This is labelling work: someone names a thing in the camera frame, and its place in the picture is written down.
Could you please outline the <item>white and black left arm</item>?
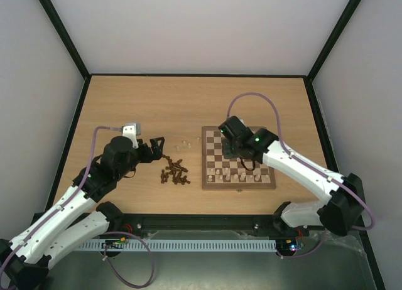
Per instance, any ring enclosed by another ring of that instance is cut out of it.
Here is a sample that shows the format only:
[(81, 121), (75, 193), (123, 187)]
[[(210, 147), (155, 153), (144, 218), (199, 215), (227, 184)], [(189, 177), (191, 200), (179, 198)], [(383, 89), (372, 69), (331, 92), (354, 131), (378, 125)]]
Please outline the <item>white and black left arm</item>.
[(1, 273), (16, 289), (34, 289), (50, 269), (80, 244), (106, 232), (117, 232), (123, 213), (101, 200), (140, 163), (159, 160), (164, 137), (149, 144), (127, 136), (111, 139), (99, 156), (91, 156), (65, 194), (27, 230), (1, 240)]

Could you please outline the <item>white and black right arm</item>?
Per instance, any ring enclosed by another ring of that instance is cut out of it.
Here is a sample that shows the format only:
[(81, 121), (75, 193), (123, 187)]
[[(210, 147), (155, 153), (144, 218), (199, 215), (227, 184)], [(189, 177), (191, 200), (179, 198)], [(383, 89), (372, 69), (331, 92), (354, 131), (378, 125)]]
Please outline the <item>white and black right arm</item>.
[(281, 142), (278, 135), (265, 128), (253, 132), (236, 116), (226, 119), (219, 130), (234, 156), (272, 167), (317, 197), (316, 202), (282, 204), (274, 219), (278, 233), (286, 235), (302, 225), (321, 225), (333, 234), (345, 236), (357, 228), (364, 209), (360, 177), (325, 169)]

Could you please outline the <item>pile of dark chess pieces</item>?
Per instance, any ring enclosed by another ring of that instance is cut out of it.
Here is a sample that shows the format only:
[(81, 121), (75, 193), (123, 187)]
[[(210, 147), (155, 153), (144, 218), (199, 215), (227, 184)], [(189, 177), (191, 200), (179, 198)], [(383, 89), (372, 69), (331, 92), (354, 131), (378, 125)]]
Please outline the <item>pile of dark chess pieces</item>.
[(183, 166), (183, 159), (172, 160), (170, 156), (162, 155), (163, 159), (167, 161), (167, 166), (161, 170), (160, 182), (167, 183), (171, 180), (175, 185), (186, 185), (190, 184), (191, 181), (188, 179), (188, 169)]

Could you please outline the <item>wooden chessboard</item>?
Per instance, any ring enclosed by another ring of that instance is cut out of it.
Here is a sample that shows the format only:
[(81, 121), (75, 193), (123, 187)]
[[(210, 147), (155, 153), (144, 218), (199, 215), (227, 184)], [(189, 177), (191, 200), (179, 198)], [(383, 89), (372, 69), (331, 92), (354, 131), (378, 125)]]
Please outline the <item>wooden chessboard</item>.
[[(274, 190), (276, 189), (276, 180), (274, 169), (249, 160), (241, 160), (239, 158), (226, 159), (222, 154), (222, 139), (218, 127), (203, 126), (202, 127), (202, 188), (204, 190), (236, 190), (238, 192), (245, 190)], [(215, 174), (210, 173), (210, 169), (215, 169)], [(229, 168), (229, 173), (224, 174), (224, 169)], [(219, 176), (216, 170), (220, 169), (223, 180), (217, 181)], [(233, 175), (238, 175), (238, 180), (233, 181)], [(240, 180), (242, 174), (246, 175), (244, 181)], [(208, 181), (208, 175), (213, 176), (212, 181)], [(224, 176), (229, 175), (230, 180), (225, 181)], [(254, 177), (261, 175), (259, 181), (255, 181)]]

